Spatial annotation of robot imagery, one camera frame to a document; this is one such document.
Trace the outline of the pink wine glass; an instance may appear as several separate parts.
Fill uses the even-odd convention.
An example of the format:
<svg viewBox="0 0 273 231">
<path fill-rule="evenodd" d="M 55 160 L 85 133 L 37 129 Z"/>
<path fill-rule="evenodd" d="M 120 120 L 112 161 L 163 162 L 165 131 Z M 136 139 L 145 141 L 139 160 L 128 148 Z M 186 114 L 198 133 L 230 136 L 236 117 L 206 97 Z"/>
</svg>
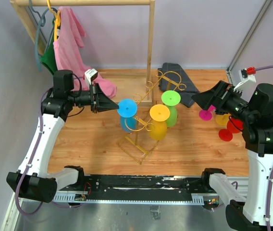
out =
<svg viewBox="0 0 273 231">
<path fill-rule="evenodd" d="M 216 108 L 211 105 L 209 107 L 208 110 L 200 110 L 199 112 L 199 117 L 202 119 L 202 120 L 205 120 L 205 121 L 209 121 L 212 119 L 212 112 L 215 110 Z"/>
</svg>

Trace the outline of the blue wine glass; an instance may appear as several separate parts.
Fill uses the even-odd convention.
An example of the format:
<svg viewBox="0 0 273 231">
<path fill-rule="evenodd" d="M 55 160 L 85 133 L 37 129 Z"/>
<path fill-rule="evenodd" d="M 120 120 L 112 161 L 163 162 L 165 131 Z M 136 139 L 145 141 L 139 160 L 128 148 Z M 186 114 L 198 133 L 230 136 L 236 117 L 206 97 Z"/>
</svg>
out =
<svg viewBox="0 0 273 231">
<path fill-rule="evenodd" d="M 137 121 L 133 116 L 137 113 L 137 104 L 131 99 L 124 99 L 118 103 L 117 110 L 120 116 L 120 125 L 125 132 L 132 132 L 129 128 L 135 130 Z"/>
</svg>

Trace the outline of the red wine glass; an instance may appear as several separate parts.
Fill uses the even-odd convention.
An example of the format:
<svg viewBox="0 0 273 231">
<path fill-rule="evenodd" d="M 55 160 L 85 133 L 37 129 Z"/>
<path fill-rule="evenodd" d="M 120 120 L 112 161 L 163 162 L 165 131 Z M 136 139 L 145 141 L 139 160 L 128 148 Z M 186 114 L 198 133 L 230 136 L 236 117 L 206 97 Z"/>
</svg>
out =
<svg viewBox="0 0 273 231">
<path fill-rule="evenodd" d="M 223 141 L 231 141 L 233 135 L 242 132 L 243 123 L 238 119 L 229 120 L 226 124 L 226 128 L 221 129 L 218 133 L 219 138 Z"/>
</svg>

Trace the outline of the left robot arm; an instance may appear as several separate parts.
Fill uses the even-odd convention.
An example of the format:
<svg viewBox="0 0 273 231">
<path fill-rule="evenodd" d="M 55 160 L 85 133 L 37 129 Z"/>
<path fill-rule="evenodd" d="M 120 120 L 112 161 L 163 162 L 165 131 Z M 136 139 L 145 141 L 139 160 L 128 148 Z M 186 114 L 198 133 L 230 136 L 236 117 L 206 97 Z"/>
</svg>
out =
<svg viewBox="0 0 273 231">
<path fill-rule="evenodd" d="M 90 106 L 94 113 L 116 110 L 118 104 L 102 91 L 96 82 L 98 72 L 85 72 L 87 90 L 74 90 L 76 75 L 71 70 L 58 70 L 53 75 L 53 86 L 42 100 L 38 124 L 28 152 L 16 172 L 9 172 L 8 185 L 17 198 L 43 203 L 53 200 L 57 191 L 66 186 L 81 190 L 86 184 L 82 167 L 65 166 L 63 170 L 50 174 L 48 164 L 56 139 L 73 107 Z"/>
</svg>

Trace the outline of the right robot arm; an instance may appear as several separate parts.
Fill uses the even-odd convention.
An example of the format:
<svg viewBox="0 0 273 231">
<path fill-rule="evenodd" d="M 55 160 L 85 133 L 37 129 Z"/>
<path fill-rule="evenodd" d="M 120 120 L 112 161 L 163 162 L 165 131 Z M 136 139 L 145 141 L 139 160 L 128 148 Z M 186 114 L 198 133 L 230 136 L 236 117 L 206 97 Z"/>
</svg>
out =
<svg viewBox="0 0 273 231">
<path fill-rule="evenodd" d="M 200 186 L 215 191 L 225 204 L 230 228 L 237 231 L 273 231 L 273 85 L 257 85 L 249 101 L 236 87 L 219 81 L 212 89 L 192 96 L 203 109 L 214 106 L 216 114 L 230 114 L 243 124 L 248 151 L 247 196 L 241 196 L 219 168 L 206 168 Z"/>
</svg>

